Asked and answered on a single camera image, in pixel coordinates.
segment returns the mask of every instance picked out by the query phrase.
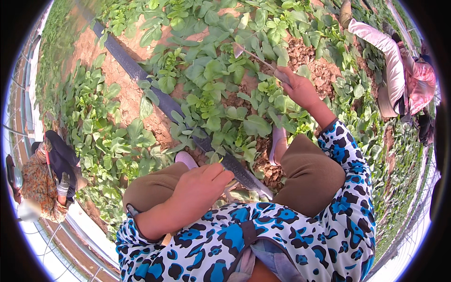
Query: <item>light pink pants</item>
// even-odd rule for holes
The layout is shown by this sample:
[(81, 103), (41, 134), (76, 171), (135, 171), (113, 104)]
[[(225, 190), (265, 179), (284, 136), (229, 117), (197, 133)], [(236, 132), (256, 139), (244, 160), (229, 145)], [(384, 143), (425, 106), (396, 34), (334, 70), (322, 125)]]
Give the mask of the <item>light pink pants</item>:
[(373, 44), (384, 53), (388, 96), (390, 104), (393, 106), (401, 98), (405, 90), (404, 67), (398, 45), (388, 35), (355, 19), (352, 19), (349, 23), (348, 31)]

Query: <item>pink shoe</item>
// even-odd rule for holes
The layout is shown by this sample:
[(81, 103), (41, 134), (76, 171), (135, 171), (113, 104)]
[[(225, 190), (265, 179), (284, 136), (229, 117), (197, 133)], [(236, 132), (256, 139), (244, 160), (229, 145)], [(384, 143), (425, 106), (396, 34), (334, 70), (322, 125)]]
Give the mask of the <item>pink shoe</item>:
[(175, 156), (175, 162), (184, 163), (190, 170), (195, 167), (199, 167), (193, 157), (186, 151), (178, 152)]
[(274, 152), (276, 151), (276, 144), (277, 142), (282, 139), (282, 138), (286, 138), (286, 130), (285, 128), (278, 128), (276, 126), (276, 124), (272, 125), (272, 148), (271, 148), (271, 153), (269, 154), (269, 163), (272, 166), (278, 166), (278, 164), (276, 164), (276, 162), (274, 161)]

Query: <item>glove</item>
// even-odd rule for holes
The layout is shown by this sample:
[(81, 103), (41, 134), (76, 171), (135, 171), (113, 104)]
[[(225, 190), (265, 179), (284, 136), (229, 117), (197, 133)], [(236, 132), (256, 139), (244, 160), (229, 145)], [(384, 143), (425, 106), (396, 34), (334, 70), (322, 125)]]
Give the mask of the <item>glove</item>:
[(61, 181), (56, 180), (56, 191), (58, 192), (58, 196), (67, 196), (69, 182), (70, 176), (66, 172), (63, 172)]
[(39, 150), (44, 155), (46, 154), (46, 149), (47, 149), (47, 152), (50, 152), (52, 150), (52, 143), (50, 143), (50, 139), (48, 139), (48, 138), (46, 138), (44, 141), (42, 141), (39, 144)]

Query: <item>hand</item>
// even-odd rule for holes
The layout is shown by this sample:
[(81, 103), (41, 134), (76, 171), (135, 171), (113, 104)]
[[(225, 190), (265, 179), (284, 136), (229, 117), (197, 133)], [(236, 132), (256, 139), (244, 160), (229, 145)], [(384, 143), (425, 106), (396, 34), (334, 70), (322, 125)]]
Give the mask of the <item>hand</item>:
[(233, 178), (233, 172), (225, 171), (219, 163), (204, 165), (184, 173), (167, 201), (171, 210), (177, 211), (174, 220), (180, 220), (180, 227), (183, 227), (200, 219), (218, 200)]
[(281, 86), (296, 104), (308, 111), (313, 104), (321, 101), (310, 80), (303, 76), (294, 74), (289, 67), (277, 67), (277, 69), (285, 73), (290, 79), (290, 84), (292, 87), (286, 83), (281, 83)]
[(58, 196), (67, 196), (67, 191), (69, 190), (70, 176), (63, 172), (61, 175), (61, 181), (56, 180), (56, 191)]
[(39, 150), (44, 155), (46, 154), (46, 150), (47, 150), (47, 152), (50, 152), (52, 150), (52, 143), (50, 142), (50, 139), (46, 138), (44, 141), (42, 141), (39, 144)]

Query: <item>blue leopard print shirt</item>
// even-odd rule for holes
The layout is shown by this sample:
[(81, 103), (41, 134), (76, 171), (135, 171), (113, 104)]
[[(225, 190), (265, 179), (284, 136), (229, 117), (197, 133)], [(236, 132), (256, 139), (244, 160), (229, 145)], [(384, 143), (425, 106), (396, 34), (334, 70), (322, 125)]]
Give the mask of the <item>blue leopard print shirt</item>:
[(226, 281), (244, 250), (243, 222), (252, 221), (258, 239), (271, 240), (308, 282), (359, 281), (374, 260), (370, 169), (349, 130), (332, 123), (319, 147), (341, 164), (346, 181), (331, 204), (310, 218), (275, 203), (232, 203), (207, 212), (184, 227), (167, 246), (142, 236), (128, 205), (117, 232), (124, 281)]

